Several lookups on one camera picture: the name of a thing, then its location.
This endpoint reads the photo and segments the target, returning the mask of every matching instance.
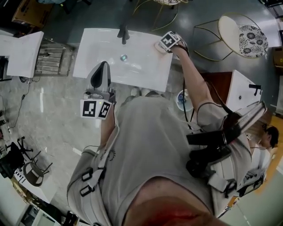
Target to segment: floral cushion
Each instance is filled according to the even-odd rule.
[[[253,25],[240,27],[240,53],[245,57],[260,57],[268,50],[268,41],[264,33]]]

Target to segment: white shoe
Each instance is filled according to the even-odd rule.
[[[151,91],[150,89],[142,88],[141,89],[141,95],[143,97],[145,97],[150,91]]]
[[[139,87],[134,87],[131,90],[131,96],[135,96],[138,97],[141,95],[141,90],[139,89]]]

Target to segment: black hair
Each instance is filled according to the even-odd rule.
[[[279,138],[278,129],[274,126],[271,126],[267,129],[265,129],[265,132],[267,132],[269,135],[271,135],[270,145],[271,145],[272,148],[274,148],[274,146],[276,144],[278,144],[278,138]]]

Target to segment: faucet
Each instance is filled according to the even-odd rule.
[[[125,45],[126,40],[128,40],[130,38],[129,31],[128,31],[127,25],[125,23],[120,26],[120,30],[119,30],[117,37],[122,38],[122,44],[123,45]]]
[[[255,96],[257,95],[257,90],[260,90],[260,95],[261,95],[261,92],[262,92],[262,89],[261,89],[261,85],[252,85],[252,84],[249,84],[249,88],[251,89],[256,89],[256,92],[255,92]]]

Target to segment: concrete floor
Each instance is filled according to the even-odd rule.
[[[44,28],[45,35],[58,42],[78,45],[84,28],[118,28],[132,12],[135,1],[131,3],[128,0],[94,0],[91,6],[79,2],[70,15],[66,15],[63,9],[56,5]],[[129,22],[129,29],[150,33],[158,7],[159,5],[154,2],[144,4]],[[160,26],[164,21],[170,20],[169,15],[172,15],[172,12],[174,14],[174,10],[176,9],[164,11],[159,20]],[[193,33],[193,27],[218,19],[222,14],[230,11],[246,14],[255,20],[266,34],[270,47],[281,45],[276,21],[257,0],[194,0],[189,4],[180,4],[176,20],[154,34],[162,35],[169,30],[175,30],[184,37],[192,50],[193,47],[208,43],[213,38],[203,31]],[[209,28],[216,29],[217,25],[211,24]],[[223,44],[208,49],[207,54],[221,57],[227,52],[228,49]],[[236,54],[230,55],[222,62],[210,62],[193,53],[191,57],[200,70],[224,72],[236,69],[254,83],[262,85],[262,99],[271,110],[274,110],[270,105],[277,103],[279,77],[275,75],[270,50],[266,56],[256,60],[248,60]],[[166,92],[167,98],[172,101],[173,110],[176,110],[173,98],[175,93],[181,90],[181,83],[180,68],[173,65]],[[114,86],[117,90],[119,106],[130,94],[130,87]],[[50,162],[54,163],[51,173],[58,185],[58,192],[52,204],[63,212],[69,209],[66,202],[66,186],[79,159],[79,156],[72,151],[73,147],[83,150],[87,145],[99,145],[100,140],[100,130],[95,127],[94,122],[79,116],[79,101],[85,87],[85,79],[73,78],[72,72],[68,77],[41,78],[38,83],[32,83],[30,92],[23,101],[17,126],[12,130],[13,134],[9,135],[5,132],[5,140],[8,143],[24,135],[28,147],[42,151],[46,165]],[[18,78],[0,83],[0,95],[4,97],[7,117],[12,125],[18,114],[21,96],[27,92],[27,89],[27,84],[20,83]],[[176,112],[180,116],[183,115],[181,111]]]

